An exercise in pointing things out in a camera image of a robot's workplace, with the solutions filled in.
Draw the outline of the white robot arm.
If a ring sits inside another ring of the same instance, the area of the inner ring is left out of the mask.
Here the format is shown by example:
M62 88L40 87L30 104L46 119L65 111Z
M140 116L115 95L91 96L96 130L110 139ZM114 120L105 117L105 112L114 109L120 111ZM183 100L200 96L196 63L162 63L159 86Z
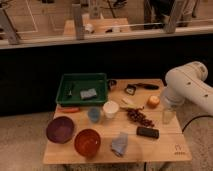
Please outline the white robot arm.
M185 100L213 116L213 87L205 83L207 76L207 67L199 61L175 67L166 73L166 86L160 94L163 124L171 122Z

